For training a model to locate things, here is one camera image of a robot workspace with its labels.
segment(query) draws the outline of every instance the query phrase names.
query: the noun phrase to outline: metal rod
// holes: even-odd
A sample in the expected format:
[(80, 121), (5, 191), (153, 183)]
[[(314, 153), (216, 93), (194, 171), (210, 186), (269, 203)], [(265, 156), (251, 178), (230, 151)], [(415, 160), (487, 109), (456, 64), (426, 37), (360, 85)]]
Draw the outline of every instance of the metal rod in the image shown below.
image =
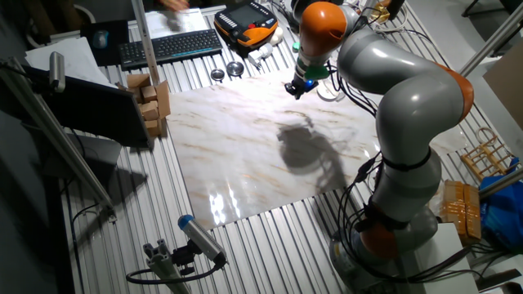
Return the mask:
[[(13, 69), (24, 72), (16, 59), (9, 59), (7, 64)], [(93, 192), (93, 195), (101, 205), (113, 208), (111, 198), (104, 187), (83, 160), (82, 155), (76, 149), (73, 142), (65, 135), (60, 123), (43, 98), (33, 93), (27, 78), (8, 69), (0, 70), (0, 78), (4, 80), (18, 101), (24, 106), (29, 115), (31, 115), (31, 118), (38, 124), (49, 141), (73, 169), (76, 177)]]
[(147, 19), (145, 18), (144, 4), (141, 0), (131, 0), (138, 30), (141, 35), (141, 44), (144, 47), (145, 58), (149, 66), (150, 78), (154, 86), (160, 84), (160, 76), (158, 75), (158, 66), (156, 65), (156, 57), (154, 57), (153, 43), (150, 40), (149, 27), (147, 26)]
[(509, 185), (516, 183), (517, 181), (523, 179), (523, 168), (518, 168), (513, 173), (508, 174), (501, 179), (495, 181), (491, 185), (480, 190), (480, 199), (489, 197), (492, 194), (495, 194), (499, 190), (507, 188)]
[(483, 48), (479, 50), (459, 71), (463, 77), (469, 75), (476, 66), (504, 40), (515, 26), (523, 19), (523, 3), (508, 17), (498, 30), (487, 40)]

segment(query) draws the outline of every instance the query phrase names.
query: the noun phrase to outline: marble board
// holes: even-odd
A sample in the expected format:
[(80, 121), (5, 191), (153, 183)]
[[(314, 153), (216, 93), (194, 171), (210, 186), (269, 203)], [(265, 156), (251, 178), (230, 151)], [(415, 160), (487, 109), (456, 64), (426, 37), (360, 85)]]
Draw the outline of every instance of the marble board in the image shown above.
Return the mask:
[[(205, 229), (339, 189), (379, 151), (370, 114), (315, 91), (294, 100), (292, 78), (286, 69), (171, 96), (169, 136)], [(443, 155), (466, 141), (455, 128), (431, 146)]]

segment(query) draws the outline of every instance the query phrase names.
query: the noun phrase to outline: metal disc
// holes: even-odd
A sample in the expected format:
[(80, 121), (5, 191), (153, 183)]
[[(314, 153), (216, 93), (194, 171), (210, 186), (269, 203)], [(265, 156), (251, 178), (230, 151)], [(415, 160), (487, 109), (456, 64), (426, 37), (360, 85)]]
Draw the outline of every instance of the metal disc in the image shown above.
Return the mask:
[(226, 76), (226, 73), (223, 72), (221, 69), (213, 69), (211, 71), (211, 78), (217, 82), (221, 82), (221, 80)]
[(227, 64), (227, 73), (233, 77), (239, 77), (244, 73), (244, 65), (238, 61), (231, 61)]

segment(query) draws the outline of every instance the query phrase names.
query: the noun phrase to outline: yellow object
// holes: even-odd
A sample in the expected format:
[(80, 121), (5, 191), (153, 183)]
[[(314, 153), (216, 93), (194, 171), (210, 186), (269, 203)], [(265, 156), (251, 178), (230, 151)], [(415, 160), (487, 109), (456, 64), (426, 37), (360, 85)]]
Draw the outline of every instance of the yellow object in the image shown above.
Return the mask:
[(478, 188), (458, 181), (445, 181), (440, 216), (456, 225), (463, 245), (481, 240), (480, 195)]

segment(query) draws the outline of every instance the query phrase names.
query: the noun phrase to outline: keyboard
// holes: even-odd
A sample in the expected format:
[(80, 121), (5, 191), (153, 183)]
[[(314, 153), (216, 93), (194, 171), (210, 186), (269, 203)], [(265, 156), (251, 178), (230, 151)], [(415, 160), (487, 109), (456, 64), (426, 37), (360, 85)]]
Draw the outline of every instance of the keyboard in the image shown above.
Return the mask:
[[(214, 29), (205, 29), (189, 33), (179, 33), (151, 40), (156, 63), (188, 60), (200, 56), (209, 56), (221, 52), (220, 40)], [(147, 66), (144, 47), (141, 42), (118, 45), (122, 68), (135, 69)]]

